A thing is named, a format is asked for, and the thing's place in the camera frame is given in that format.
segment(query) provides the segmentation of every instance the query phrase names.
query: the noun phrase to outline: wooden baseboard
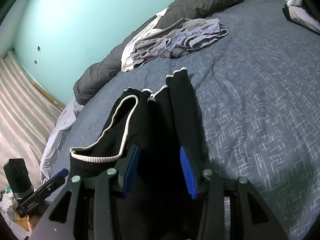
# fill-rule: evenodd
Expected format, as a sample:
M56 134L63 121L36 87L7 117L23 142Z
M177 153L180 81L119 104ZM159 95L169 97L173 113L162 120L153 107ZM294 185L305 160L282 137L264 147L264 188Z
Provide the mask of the wooden baseboard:
M36 82L32 83L33 86L41 93L44 95L45 98L47 98L51 103L57 105L61 109L64 109L66 106L62 103L60 103L57 99L55 99L53 96L49 95L46 91L42 89Z

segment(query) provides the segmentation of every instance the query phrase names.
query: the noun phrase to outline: metal screw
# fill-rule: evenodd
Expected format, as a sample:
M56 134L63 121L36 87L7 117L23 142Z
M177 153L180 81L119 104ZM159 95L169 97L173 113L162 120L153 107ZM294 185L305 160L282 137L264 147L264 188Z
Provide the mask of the metal screw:
M72 182L79 182L81 180L81 177L79 175L73 176L71 181Z
M239 182L240 182L241 184L247 184L247 183L248 183L248 179L247 179L246 177L240 177L240 178L239 178Z
M107 170L108 175L115 175L117 173L117 170L115 168L110 168Z
M205 169L202 171L204 176L211 176L213 174L213 171L210 169Z

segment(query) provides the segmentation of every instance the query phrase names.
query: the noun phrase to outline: white sock trim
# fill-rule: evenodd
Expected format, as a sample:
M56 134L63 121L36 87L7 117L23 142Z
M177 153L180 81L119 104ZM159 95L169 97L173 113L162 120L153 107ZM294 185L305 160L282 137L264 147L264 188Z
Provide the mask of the white sock trim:
M147 102L149 102L149 101L154 101L154 102L156 102L156 99L155 99L155 98L148 98L148 99L147 99Z
M157 91L157 92L154 93L154 94L151 94L150 97L151 97L151 98L154 98L157 94L159 94L159 93L161 92L162 89L165 89L165 88L167 88L167 87L168 87L167 85L163 85L163 86L160 88L159 91Z
M175 70L175 71L173 72L173 75L174 75L175 73L181 71L181 70L187 70L187 68L186 68L186 67L182 67L182 68L179 69L179 70ZM173 77L173 75L166 75L165 78L167 78L167 77Z
M91 148L93 148L94 146L97 145L97 143L101 140L101 138L105 135L105 133L113 126L114 121L115 121L115 117L116 117L120 107L123 105L123 103L126 100L128 100L130 98L135 98L136 103L135 103L134 107L131 109L131 111L129 112L128 118L127 118L127 120L125 122L124 133L123 133L123 136L122 136L120 150L119 150L118 155L111 156L111 157L93 157L93 156L86 156L86 155L76 154L76 151L85 151L85 150L91 149ZM122 99L120 104L119 104L119 106L116 108L116 111L115 111L114 115L112 116L111 124L103 131L102 135L93 144L91 144L91 145L89 145L87 147L80 147L80 146L79 147L71 147L70 148L71 156L73 158L77 159L77 160L90 162L90 163L109 163L109 162L114 162L114 161L118 160L122 156L122 153L123 153L123 150L124 150L124 146L125 146L125 142L126 142L127 136L128 136L129 122L130 122L130 119L132 117L132 114L133 114L135 108L138 105L138 102L139 102L139 99L138 99L138 97L136 95L129 95L129 96L125 97L124 99Z
M153 93L149 88L144 88L144 89L142 90L142 92L144 92L144 91L149 91L151 94Z

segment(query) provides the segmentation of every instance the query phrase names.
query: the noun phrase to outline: white sheet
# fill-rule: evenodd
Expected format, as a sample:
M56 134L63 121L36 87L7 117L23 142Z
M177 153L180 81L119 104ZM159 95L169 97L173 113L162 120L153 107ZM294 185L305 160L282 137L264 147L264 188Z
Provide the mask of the white sheet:
M40 163L40 170L48 179L52 175L52 168L60 154L61 147L82 108L83 106L73 98L57 119L56 127L48 139Z
M161 12L156 13L156 19L154 19L141 32L134 36L134 38L125 46L121 56L121 71L126 72L133 69L133 60L130 54L133 52L134 45L137 41L140 41L148 37L149 35L162 31L161 29L154 29L154 27L158 24L160 18L165 15L168 9L169 7L162 10Z
M302 5L302 0L289 0L287 1L287 6L300 6Z
M320 34L319 22L316 19L314 19L310 14L308 14L308 12L302 7L289 6L289 14L290 18L294 22L299 23Z

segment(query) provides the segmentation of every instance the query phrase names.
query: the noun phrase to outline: blue gripper pad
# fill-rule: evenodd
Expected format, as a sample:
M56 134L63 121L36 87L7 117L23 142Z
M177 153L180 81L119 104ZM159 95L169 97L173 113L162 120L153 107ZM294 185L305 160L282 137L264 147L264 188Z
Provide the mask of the blue gripper pad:
M133 154L132 154L132 158L129 162L128 169L124 175L124 188L122 190L124 197L127 196L127 194L129 193L129 191L131 189L133 177L134 177L134 174L137 170L137 166L139 163L139 156L140 156L140 148L136 147L134 149Z
M182 166L183 175L186 181L188 192L191 195L192 199L195 199L197 196L196 179L193 174L189 158L184 147L180 148L180 163Z
M59 171L56 175L54 175L51 179L57 177L58 175L62 176L62 177L66 177L69 175L69 171L67 169L62 169L61 171Z

